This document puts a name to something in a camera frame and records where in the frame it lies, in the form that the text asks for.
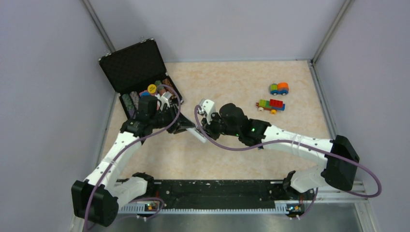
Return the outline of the white remote control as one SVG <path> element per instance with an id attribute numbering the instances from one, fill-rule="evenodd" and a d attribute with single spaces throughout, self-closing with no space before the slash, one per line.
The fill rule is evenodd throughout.
<path id="1" fill-rule="evenodd" d="M 202 134 L 201 130 L 198 128 L 189 128 L 188 131 L 197 138 L 200 142 L 206 143 L 208 139 Z"/>

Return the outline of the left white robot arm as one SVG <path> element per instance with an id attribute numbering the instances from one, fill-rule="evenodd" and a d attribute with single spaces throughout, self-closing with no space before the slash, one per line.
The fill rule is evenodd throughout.
<path id="1" fill-rule="evenodd" d="M 107 155 L 83 181 L 77 180 L 71 187 L 74 215 L 84 220 L 84 232 L 91 229 L 90 222 L 110 226 L 119 209 L 135 198 L 149 200 L 154 196 L 154 185 L 141 174 L 120 185 L 117 180 L 146 139 L 164 131 L 183 131 L 178 123 L 184 119 L 179 96 L 176 96 L 175 103 L 170 103 L 165 94 L 147 95 L 139 100 L 137 111 L 122 124 Z"/>

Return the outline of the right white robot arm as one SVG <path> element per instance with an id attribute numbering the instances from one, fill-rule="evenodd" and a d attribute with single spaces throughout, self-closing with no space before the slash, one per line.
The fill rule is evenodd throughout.
<path id="1" fill-rule="evenodd" d="M 288 152 L 316 163 L 304 171 L 292 171 L 283 183 L 289 199 L 318 187 L 331 186 L 338 190 L 352 190 L 359 157 L 349 139 L 337 135 L 335 139 L 320 139 L 281 129 L 269 122 L 248 118 L 233 103 L 219 111 L 211 100 L 199 103 L 197 113 L 203 117 L 204 133 L 213 140 L 221 135 L 235 136 L 247 147 Z"/>

